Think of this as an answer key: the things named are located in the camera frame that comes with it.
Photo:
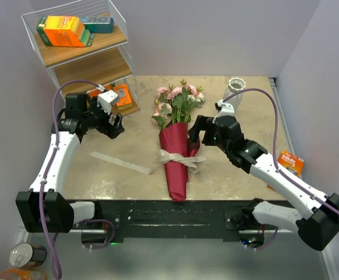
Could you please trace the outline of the orange sponge pack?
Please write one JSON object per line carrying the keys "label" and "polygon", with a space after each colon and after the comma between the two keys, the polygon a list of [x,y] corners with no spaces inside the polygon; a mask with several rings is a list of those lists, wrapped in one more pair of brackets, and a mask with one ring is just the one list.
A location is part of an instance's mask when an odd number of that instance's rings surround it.
{"label": "orange sponge pack", "polygon": [[48,47],[90,47],[94,40],[77,16],[43,16],[36,30]]}

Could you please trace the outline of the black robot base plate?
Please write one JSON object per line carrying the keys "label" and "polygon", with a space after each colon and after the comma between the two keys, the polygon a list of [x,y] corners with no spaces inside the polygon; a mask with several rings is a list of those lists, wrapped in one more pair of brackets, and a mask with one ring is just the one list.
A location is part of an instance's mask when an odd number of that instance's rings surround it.
{"label": "black robot base plate", "polygon": [[74,226],[86,243],[111,238],[221,239],[258,247],[268,241],[273,226],[247,225],[242,209],[247,201],[97,200],[88,223]]}

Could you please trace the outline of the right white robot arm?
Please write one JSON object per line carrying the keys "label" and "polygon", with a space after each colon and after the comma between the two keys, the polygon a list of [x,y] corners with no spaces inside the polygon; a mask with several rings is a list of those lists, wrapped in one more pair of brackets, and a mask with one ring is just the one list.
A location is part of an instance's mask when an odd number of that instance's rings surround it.
{"label": "right white robot arm", "polygon": [[297,233],[310,248],[322,251],[339,232],[339,195],[315,190],[274,161],[273,156],[255,141],[246,139],[234,116],[212,118],[199,115],[188,131],[189,140],[218,147],[231,164],[271,186],[289,207],[255,198],[234,220],[239,229],[271,225]]}

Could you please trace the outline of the metal tin can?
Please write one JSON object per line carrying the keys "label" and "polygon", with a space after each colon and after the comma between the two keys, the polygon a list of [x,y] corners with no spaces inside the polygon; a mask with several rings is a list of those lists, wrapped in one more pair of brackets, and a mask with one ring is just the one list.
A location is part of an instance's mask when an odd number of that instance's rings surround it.
{"label": "metal tin can", "polygon": [[9,254],[9,264],[13,268],[35,268],[41,266],[46,258],[47,250],[44,246],[19,243]]}

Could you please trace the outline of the red wrapping paper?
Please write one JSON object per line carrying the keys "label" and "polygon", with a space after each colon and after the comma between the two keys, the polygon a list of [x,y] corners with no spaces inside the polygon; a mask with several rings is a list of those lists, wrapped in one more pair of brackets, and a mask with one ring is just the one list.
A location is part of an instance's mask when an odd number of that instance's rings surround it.
{"label": "red wrapping paper", "polygon": [[173,124],[159,133],[160,157],[166,174],[167,188],[174,202],[186,200],[188,172],[198,172],[197,164],[205,157],[197,156],[200,141],[188,139],[188,123]]}

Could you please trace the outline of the white printed ribbon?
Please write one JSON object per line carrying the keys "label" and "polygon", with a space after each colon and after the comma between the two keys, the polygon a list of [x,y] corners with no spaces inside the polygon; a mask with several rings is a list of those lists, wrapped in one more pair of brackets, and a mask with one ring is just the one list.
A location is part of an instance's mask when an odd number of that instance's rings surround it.
{"label": "white printed ribbon", "polygon": [[[192,173],[198,172],[197,163],[202,163],[206,161],[206,158],[203,156],[191,156],[191,157],[184,157],[178,153],[169,153],[167,151],[164,151],[161,149],[159,151],[159,162],[166,164],[166,163],[180,163],[183,166],[186,166]],[[137,164],[126,162],[121,159],[117,159],[115,157],[107,156],[105,154],[99,153],[99,152],[92,152],[90,153],[90,156],[96,159],[103,160],[108,163],[112,163],[117,166],[125,167],[130,170],[134,170],[143,174],[150,175],[154,168],[147,168],[143,166],[139,166]]]}

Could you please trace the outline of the pink flower bunch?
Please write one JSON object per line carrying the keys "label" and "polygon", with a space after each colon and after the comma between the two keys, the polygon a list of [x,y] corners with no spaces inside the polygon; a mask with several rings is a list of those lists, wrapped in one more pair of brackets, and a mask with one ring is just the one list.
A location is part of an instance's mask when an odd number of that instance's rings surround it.
{"label": "pink flower bunch", "polygon": [[156,91],[156,110],[151,119],[161,130],[172,124],[189,123],[191,112],[201,108],[205,102],[201,86],[190,85],[185,79],[180,84],[181,86],[169,84],[168,87],[160,87]]}

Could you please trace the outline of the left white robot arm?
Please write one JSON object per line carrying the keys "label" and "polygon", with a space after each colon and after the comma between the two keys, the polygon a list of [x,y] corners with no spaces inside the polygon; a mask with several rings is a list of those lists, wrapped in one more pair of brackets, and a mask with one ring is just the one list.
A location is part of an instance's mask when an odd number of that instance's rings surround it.
{"label": "left white robot arm", "polygon": [[103,214],[93,202],[68,202],[62,195],[72,158],[83,136],[92,129],[111,139],[124,131],[122,115],[110,120],[119,96],[112,90],[90,97],[87,93],[70,93],[65,107],[57,114],[51,127],[51,142],[45,161],[26,192],[16,196],[16,206],[25,229],[30,233],[43,231],[68,233],[84,222],[91,229],[103,223]]}

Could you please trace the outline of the orange blister pack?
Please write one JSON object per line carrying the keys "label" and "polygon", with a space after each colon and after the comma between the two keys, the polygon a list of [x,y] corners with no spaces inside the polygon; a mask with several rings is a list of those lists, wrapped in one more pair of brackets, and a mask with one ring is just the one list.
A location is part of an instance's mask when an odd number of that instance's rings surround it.
{"label": "orange blister pack", "polygon": [[126,84],[114,86],[113,90],[119,96],[119,101],[116,104],[119,110],[127,109],[132,106],[132,98]]}

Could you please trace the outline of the orange razor package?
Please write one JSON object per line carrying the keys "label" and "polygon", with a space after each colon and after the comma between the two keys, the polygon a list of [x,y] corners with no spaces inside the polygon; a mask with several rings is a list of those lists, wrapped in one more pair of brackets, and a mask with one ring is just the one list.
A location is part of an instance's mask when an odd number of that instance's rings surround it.
{"label": "orange razor package", "polygon": [[282,165],[285,169],[290,171],[296,177],[301,176],[301,172],[304,167],[304,160],[300,157],[294,155],[293,153],[283,150],[278,157],[278,163]]}

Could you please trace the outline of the orange green box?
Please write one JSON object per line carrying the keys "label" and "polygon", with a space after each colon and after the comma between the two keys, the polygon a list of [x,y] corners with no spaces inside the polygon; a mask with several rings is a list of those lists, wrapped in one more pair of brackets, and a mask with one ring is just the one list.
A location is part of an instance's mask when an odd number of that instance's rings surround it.
{"label": "orange green box", "polygon": [[86,92],[86,94],[90,97],[90,98],[94,98],[96,96],[98,96],[99,94],[103,93],[103,92],[108,92],[109,90],[112,90],[111,85],[104,85],[104,91],[101,91],[98,88],[92,89],[92,90],[88,90]]}

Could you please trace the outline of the teal box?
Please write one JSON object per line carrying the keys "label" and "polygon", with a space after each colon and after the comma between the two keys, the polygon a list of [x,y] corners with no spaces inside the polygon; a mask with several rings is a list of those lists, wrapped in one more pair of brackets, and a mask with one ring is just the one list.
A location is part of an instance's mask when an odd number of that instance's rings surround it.
{"label": "teal box", "polygon": [[111,16],[84,16],[80,17],[80,20],[91,33],[110,34],[114,29],[114,20]]}

